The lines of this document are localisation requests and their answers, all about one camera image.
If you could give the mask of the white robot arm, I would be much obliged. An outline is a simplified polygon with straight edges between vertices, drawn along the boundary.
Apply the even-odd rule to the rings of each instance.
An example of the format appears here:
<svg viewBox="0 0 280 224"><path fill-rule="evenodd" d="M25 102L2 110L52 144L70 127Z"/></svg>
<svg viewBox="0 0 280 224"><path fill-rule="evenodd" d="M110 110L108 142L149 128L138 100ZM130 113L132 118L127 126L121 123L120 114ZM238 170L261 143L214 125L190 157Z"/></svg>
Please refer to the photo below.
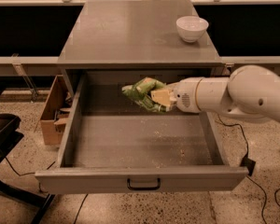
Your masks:
<svg viewBox="0 0 280 224"><path fill-rule="evenodd" d="M280 76L257 65L242 66L229 77L186 78L152 91L151 97L167 110L280 123Z"/></svg>

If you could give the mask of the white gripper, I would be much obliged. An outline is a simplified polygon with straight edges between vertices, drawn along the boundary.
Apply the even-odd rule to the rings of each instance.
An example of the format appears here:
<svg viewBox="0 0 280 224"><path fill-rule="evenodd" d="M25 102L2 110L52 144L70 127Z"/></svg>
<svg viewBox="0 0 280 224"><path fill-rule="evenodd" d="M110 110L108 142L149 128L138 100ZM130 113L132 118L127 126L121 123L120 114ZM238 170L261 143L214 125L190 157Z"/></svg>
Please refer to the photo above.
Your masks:
<svg viewBox="0 0 280 224"><path fill-rule="evenodd" d="M200 113L197 89L202 80L201 77L183 79L176 84L174 91L171 89L154 90L151 92L151 98L160 105L172 107L176 103L176 107L183 112Z"/></svg>

